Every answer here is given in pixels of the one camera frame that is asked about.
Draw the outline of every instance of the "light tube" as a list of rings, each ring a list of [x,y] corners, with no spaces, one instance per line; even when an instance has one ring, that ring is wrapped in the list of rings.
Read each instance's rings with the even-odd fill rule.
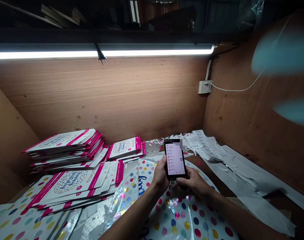
[[[132,56],[173,56],[173,55],[206,55],[212,49],[191,50],[125,50],[102,51],[106,57],[132,57]],[[29,59],[29,58],[73,58],[97,57],[97,51],[60,51],[60,52],[0,52],[0,59]]]

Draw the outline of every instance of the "plywood board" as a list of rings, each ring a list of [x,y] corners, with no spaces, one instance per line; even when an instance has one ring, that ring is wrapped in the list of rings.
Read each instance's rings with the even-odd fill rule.
[[[255,81],[251,62],[260,36],[213,61],[213,84],[239,90]],[[244,92],[212,88],[203,130],[304,194],[304,127],[273,110],[276,103],[303,95],[302,75],[261,77]]]
[[[20,152],[38,137],[0,90],[0,204],[8,202],[30,179],[30,162]]]
[[[0,88],[41,138],[96,128],[107,143],[203,125],[205,57],[0,62]]]

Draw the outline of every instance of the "white cable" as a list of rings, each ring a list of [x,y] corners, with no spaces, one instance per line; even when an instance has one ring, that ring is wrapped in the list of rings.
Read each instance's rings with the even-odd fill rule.
[[[279,38],[281,37],[281,35],[282,35],[282,33],[283,33],[283,31],[284,31],[284,29],[285,29],[287,23],[288,23],[289,20],[292,18],[292,15],[293,15],[293,14],[291,14],[291,15],[289,16],[289,18],[287,19],[286,23],[284,24],[284,27],[282,28],[282,30],[280,31],[280,33],[279,33],[279,35],[278,35],[277,41],[278,41]],[[217,89],[219,89],[219,90],[223,90],[223,91],[228,91],[228,92],[242,92],[242,91],[245,91],[245,90],[247,90],[247,89],[250,89],[250,88],[257,82],[257,80],[261,77],[261,75],[263,74],[263,72],[265,71],[265,69],[266,69],[266,67],[263,69],[263,71],[260,73],[260,75],[256,78],[256,80],[252,83],[252,85],[250,85],[248,88],[243,89],[243,90],[227,90],[227,89],[219,88],[219,87],[215,86],[213,83],[208,83],[208,84],[211,84],[213,87],[215,87],[215,88],[217,88]]]
[[[211,84],[213,87],[215,87],[215,88],[217,88],[217,89],[219,89],[219,90],[223,90],[223,91],[228,91],[228,92],[242,92],[242,91],[245,91],[245,90],[247,90],[247,89],[250,89],[250,88],[257,82],[257,80],[261,77],[261,75],[263,74],[264,70],[263,70],[263,71],[261,72],[261,74],[256,78],[256,80],[252,83],[252,85],[250,85],[248,88],[243,89],[243,90],[227,90],[227,89],[219,88],[219,87],[215,86],[213,83],[209,83],[209,84]]]

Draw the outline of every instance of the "hand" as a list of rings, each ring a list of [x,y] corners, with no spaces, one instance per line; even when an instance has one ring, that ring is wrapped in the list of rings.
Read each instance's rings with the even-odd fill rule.
[[[189,179],[177,178],[176,181],[178,184],[189,187],[200,198],[206,198],[212,194],[213,191],[215,192],[194,168],[186,167],[186,170]]]
[[[155,167],[154,177],[153,177],[153,180],[151,183],[151,186],[156,188],[159,196],[162,196],[163,193],[165,193],[166,189],[169,186],[169,181],[166,177],[166,172],[164,170],[166,161],[167,161],[167,158],[166,158],[166,155],[164,155]]]

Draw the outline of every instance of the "power socket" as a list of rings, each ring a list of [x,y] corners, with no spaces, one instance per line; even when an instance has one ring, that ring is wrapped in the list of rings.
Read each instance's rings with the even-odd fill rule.
[[[203,94],[203,93],[210,93],[212,90],[212,80],[208,81],[200,81],[199,86],[198,86],[198,94]]]

